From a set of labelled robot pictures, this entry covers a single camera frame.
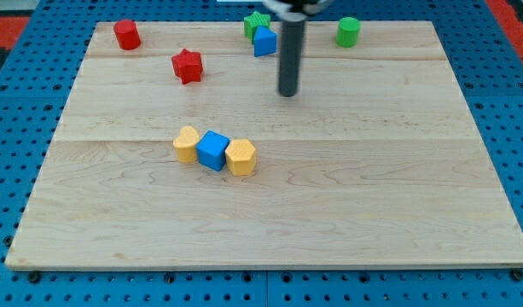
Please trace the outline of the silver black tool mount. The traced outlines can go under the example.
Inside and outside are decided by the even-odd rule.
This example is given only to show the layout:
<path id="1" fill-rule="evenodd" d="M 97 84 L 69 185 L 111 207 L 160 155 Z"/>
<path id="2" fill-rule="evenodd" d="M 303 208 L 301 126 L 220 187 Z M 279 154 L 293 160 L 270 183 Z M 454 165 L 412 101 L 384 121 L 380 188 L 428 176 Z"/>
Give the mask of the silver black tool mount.
<path id="1" fill-rule="evenodd" d="M 303 21 L 328 8 L 334 0 L 263 0 L 263 5 L 280 20 Z"/>

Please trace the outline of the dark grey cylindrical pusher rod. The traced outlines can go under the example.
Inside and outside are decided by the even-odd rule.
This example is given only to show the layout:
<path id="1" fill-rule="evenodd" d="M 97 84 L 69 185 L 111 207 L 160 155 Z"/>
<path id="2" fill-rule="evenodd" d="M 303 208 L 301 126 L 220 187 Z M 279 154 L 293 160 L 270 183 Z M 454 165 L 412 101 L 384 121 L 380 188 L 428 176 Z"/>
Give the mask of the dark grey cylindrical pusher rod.
<path id="1" fill-rule="evenodd" d="M 305 20 L 283 21 L 278 73 L 278 92 L 281 96 L 292 97 L 298 93 L 304 37 Z"/>

